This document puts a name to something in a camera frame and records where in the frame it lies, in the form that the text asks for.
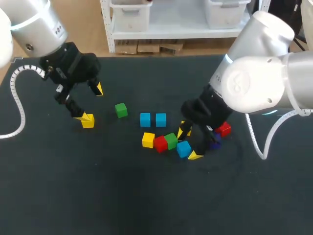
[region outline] green block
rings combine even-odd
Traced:
[[[168,134],[167,136],[165,136],[165,139],[167,141],[167,146],[169,150],[176,148],[178,140],[174,133]]]
[[[128,115],[127,108],[124,103],[116,104],[115,111],[116,111],[118,118],[126,117]]]

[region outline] cable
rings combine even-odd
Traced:
[[[302,51],[305,51],[304,47],[298,42],[298,40],[294,38],[293,41],[297,44],[298,47],[300,47]]]
[[[305,37],[302,37],[301,35],[297,35],[296,39],[302,41],[303,43],[307,44],[307,40],[305,39]]]
[[[10,88],[11,88],[11,93],[12,93],[12,96],[18,106],[18,109],[19,109],[19,112],[20,112],[20,115],[21,115],[21,124],[19,126],[19,128],[10,133],[10,134],[6,134],[6,135],[0,135],[0,139],[6,139],[6,138],[10,138],[10,137],[13,137],[13,136],[16,136],[18,135],[25,127],[25,122],[26,122],[26,117],[25,117],[25,112],[24,112],[24,109],[23,109],[23,106],[22,106],[22,103],[19,99],[19,96],[18,94],[16,93],[16,89],[15,89],[15,81],[16,81],[16,78],[17,76],[23,72],[24,70],[33,70],[35,71],[39,76],[41,76],[42,78],[45,76],[45,71],[43,71],[41,68],[37,67],[37,66],[33,66],[33,65],[24,65],[24,66],[21,66],[19,67],[18,69],[16,69],[12,76],[11,76],[11,81],[10,81]]]
[[[311,112],[313,112],[313,110],[306,109],[305,112],[311,113]],[[287,119],[289,119],[289,118],[291,118],[291,117],[293,117],[293,116],[295,116],[297,114],[298,114],[297,111],[293,110],[293,111],[290,111],[290,112],[284,114],[283,116],[281,116],[278,119],[278,121],[273,125],[273,127],[271,128],[271,130],[268,133],[268,136],[267,136],[266,141],[265,141],[263,153],[261,152],[261,150],[259,148],[259,145],[258,145],[258,142],[256,141],[256,138],[255,138],[255,135],[254,135],[254,131],[253,131],[253,127],[252,127],[251,120],[250,120],[250,116],[249,116],[249,114],[245,114],[246,122],[248,124],[248,128],[249,128],[250,135],[251,135],[251,138],[252,138],[253,146],[255,148],[255,151],[257,152],[257,154],[260,156],[261,159],[265,160],[268,157],[268,151],[269,151],[270,143],[271,143],[271,141],[273,139],[273,136],[274,136],[275,132],[280,127],[280,125],[283,124],[283,122],[286,121]]]

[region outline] dark table surface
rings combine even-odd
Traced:
[[[73,97],[95,115],[83,129],[32,71],[17,79],[25,129],[0,140],[1,235],[313,234],[312,118],[294,117],[275,135],[268,159],[255,153],[243,114],[233,114],[222,149],[197,161],[141,146],[144,131],[177,133],[180,106],[200,94],[222,56],[101,58],[105,96],[79,85]],[[20,115],[0,87],[0,133]],[[129,115],[118,119],[114,105]],[[166,112],[168,127],[139,127],[139,113]],[[260,146],[277,115],[251,118]]]

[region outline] floor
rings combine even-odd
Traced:
[[[100,0],[51,0],[52,6],[66,26],[68,41],[74,41],[81,52],[93,52],[97,56],[116,56],[109,53]],[[200,39],[187,41],[181,55],[226,53],[234,39]],[[299,51],[292,45],[292,51]],[[26,54],[14,43],[14,56]],[[0,82],[9,65],[0,69]]]

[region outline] storage bin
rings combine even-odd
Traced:
[[[236,28],[251,0],[204,0],[205,16],[211,29]]]
[[[153,2],[146,4],[113,4],[115,28],[120,32],[144,32],[149,28],[150,8]]]

